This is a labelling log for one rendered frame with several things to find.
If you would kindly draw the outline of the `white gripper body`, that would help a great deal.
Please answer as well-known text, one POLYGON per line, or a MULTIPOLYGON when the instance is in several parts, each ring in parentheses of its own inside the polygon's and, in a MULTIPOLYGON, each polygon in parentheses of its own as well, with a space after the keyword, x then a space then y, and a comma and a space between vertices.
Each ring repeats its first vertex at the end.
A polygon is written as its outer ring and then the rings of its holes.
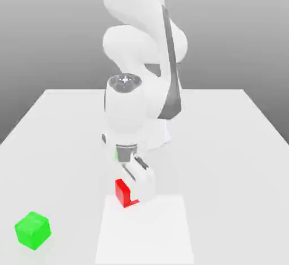
POLYGON ((149 202, 155 196, 155 174, 143 160, 121 163, 120 178, 130 189, 132 200, 149 202))

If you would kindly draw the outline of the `small red cube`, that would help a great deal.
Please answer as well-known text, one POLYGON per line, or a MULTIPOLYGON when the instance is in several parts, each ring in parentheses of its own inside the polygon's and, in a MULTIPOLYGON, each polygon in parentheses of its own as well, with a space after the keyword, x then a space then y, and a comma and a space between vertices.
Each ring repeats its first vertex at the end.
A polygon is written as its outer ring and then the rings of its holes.
POLYGON ((115 195, 123 208, 139 203, 138 199, 132 200, 131 191, 122 179, 115 180, 115 195))

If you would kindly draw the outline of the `small green cube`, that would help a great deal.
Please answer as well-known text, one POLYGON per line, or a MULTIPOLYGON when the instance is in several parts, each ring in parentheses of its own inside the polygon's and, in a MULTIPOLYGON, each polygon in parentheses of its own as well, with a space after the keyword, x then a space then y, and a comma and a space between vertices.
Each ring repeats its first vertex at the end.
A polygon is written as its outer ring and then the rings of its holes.
POLYGON ((51 236, 49 219, 34 211, 18 221, 14 229, 18 242, 32 250, 37 250, 51 236))

